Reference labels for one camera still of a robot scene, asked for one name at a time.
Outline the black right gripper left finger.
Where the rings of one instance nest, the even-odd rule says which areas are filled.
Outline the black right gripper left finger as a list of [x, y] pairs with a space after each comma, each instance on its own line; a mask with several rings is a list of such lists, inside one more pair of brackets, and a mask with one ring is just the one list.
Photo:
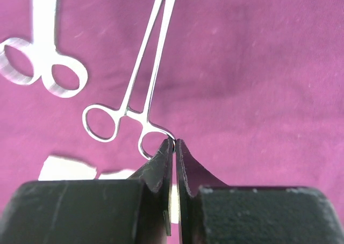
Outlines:
[[174, 143], [125, 180], [32, 181], [1, 217], [1, 243], [166, 243]]

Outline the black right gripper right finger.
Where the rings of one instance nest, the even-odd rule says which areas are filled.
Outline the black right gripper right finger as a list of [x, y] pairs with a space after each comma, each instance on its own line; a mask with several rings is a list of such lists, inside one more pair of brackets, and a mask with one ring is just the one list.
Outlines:
[[304, 186], [232, 186], [176, 142], [180, 243], [343, 243], [329, 199]]

